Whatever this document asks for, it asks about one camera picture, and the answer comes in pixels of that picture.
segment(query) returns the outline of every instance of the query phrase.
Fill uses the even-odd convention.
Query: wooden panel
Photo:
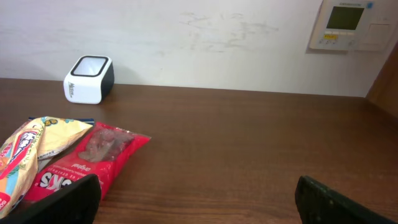
[[[364,98],[115,85],[102,104],[79,105],[61,82],[5,79],[0,95],[0,141],[28,116],[153,137],[95,223],[296,224],[305,174],[398,221],[398,126]]]
[[[398,44],[366,98],[398,118]]]

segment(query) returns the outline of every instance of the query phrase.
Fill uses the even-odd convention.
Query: white wall
[[[63,80],[107,55],[116,83],[365,96],[383,52],[306,53],[322,0],[0,2],[0,77]]]

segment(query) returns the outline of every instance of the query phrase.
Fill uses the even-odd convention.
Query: colorful snack bag
[[[35,119],[9,137],[0,148],[0,218],[21,201],[33,182],[43,131],[43,123]]]
[[[39,160],[52,157],[62,152],[84,135],[92,125],[73,120],[53,117],[42,117],[44,125],[43,139],[37,151]]]
[[[98,176],[104,198],[129,157],[149,139],[97,122],[73,152],[36,175],[25,200],[41,200],[88,174]]]

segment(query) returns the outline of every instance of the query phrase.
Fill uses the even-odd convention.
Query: food package
[[[38,160],[46,159],[62,152],[92,127],[90,124],[74,119],[49,116],[36,119],[40,119],[44,126],[42,143],[37,152]]]
[[[97,122],[73,152],[36,175],[25,200],[39,201],[88,174],[98,176],[104,198],[128,158],[149,139]]]
[[[0,218],[24,197],[37,172],[37,149],[43,123],[33,120],[9,137],[0,148]]]

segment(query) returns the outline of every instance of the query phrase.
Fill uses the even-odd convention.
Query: yellow snack bag
[[[84,135],[92,125],[74,119],[45,116],[40,119],[44,126],[43,139],[37,151],[39,160],[55,156]]]
[[[32,185],[43,131],[43,123],[35,119],[9,137],[0,148],[0,218],[19,203]]]

